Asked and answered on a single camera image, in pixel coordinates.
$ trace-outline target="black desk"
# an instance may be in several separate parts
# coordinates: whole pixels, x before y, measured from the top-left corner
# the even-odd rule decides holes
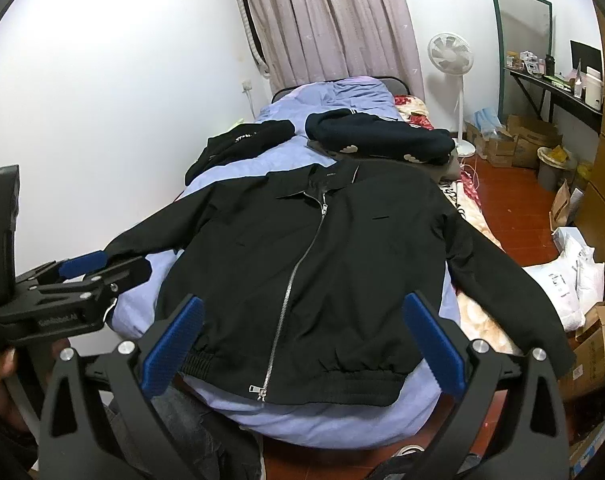
[[[532,75],[529,75],[527,72],[521,72],[519,70],[513,70],[511,68],[505,69],[511,76],[514,78],[520,89],[527,97],[529,104],[532,105],[532,108],[536,112],[536,116],[539,120],[543,120],[541,117],[541,112],[543,111],[543,103],[545,102],[545,92],[550,93],[550,101],[549,101],[549,116],[547,117],[547,121],[549,123],[553,122],[553,109],[556,105],[560,106],[562,109],[567,110],[574,117],[583,121],[587,126],[592,128],[598,135],[600,135],[600,127],[603,122],[603,113],[599,112],[595,108],[592,108],[584,101],[580,99],[576,99],[572,94],[561,90],[560,88],[556,88],[554,85],[547,82],[547,80],[543,78],[537,78]],[[543,89],[543,98],[541,99],[540,104],[537,106],[534,103],[534,99],[529,95],[527,88],[523,85],[522,80],[529,81],[530,83],[535,84]]]

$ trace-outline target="zipper pull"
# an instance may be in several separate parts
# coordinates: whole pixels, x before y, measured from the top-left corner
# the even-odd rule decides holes
[[[258,394],[258,400],[262,400],[265,402],[266,397],[266,388],[260,388],[259,386],[254,386],[253,384],[249,387],[250,394]]]

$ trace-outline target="silver zipper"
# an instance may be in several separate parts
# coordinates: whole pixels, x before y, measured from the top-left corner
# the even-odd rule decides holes
[[[282,308],[280,309],[280,317],[278,319],[278,326],[276,326],[276,335],[274,336],[274,341],[271,344],[271,353],[269,354],[269,364],[266,368],[265,375],[265,383],[263,383],[262,388],[259,386],[254,386],[253,384],[249,387],[249,393],[258,394],[258,400],[262,400],[265,402],[266,397],[266,389],[269,386],[269,380],[271,378],[271,372],[274,369],[274,359],[276,358],[276,346],[278,346],[278,340],[280,339],[280,333],[282,332],[282,326],[284,325],[284,315],[287,313],[287,305],[289,304],[289,296],[292,293],[292,286],[294,286],[294,278],[296,277],[296,272],[298,271],[298,267],[303,262],[303,260],[311,251],[316,238],[318,238],[318,233],[321,231],[321,227],[323,226],[323,222],[325,221],[325,215],[327,214],[327,203],[325,202],[325,194],[323,193],[323,202],[321,203],[317,198],[307,194],[307,192],[303,192],[305,196],[314,199],[321,206],[321,222],[318,224],[318,228],[316,229],[316,234],[313,235],[313,239],[307,247],[305,254],[303,254],[300,259],[296,262],[294,266],[294,270],[292,270],[291,275],[289,276],[289,282],[287,283],[287,289],[284,293],[284,300],[282,300]]]

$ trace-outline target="white standing fan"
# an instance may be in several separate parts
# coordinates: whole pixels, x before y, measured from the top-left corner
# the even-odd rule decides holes
[[[458,138],[456,139],[456,151],[458,156],[471,156],[475,153],[471,142],[463,140],[463,111],[465,109],[465,92],[463,90],[463,76],[473,66],[473,52],[469,43],[457,34],[444,32],[437,34],[427,48],[429,59],[434,66],[449,75],[460,78],[460,95],[458,97]]]

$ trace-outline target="headboard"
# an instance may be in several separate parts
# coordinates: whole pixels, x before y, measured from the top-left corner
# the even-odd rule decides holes
[[[383,75],[383,76],[376,76],[375,79],[379,79],[380,81],[382,81],[385,84],[385,86],[387,86],[389,91],[391,92],[391,95],[409,95],[410,94],[409,85],[407,83],[405,83],[404,81],[402,81],[401,79],[398,79],[397,77],[394,77],[391,75]],[[336,81],[342,81],[342,79],[332,79],[331,81],[328,81],[328,82],[335,83]],[[282,90],[279,90],[278,92],[276,92],[274,94],[274,96],[271,99],[271,102],[275,103],[279,99],[282,99],[285,95],[289,94],[289,92],[297,89],[298,86],[290,86],[289,88],[283,88]]]

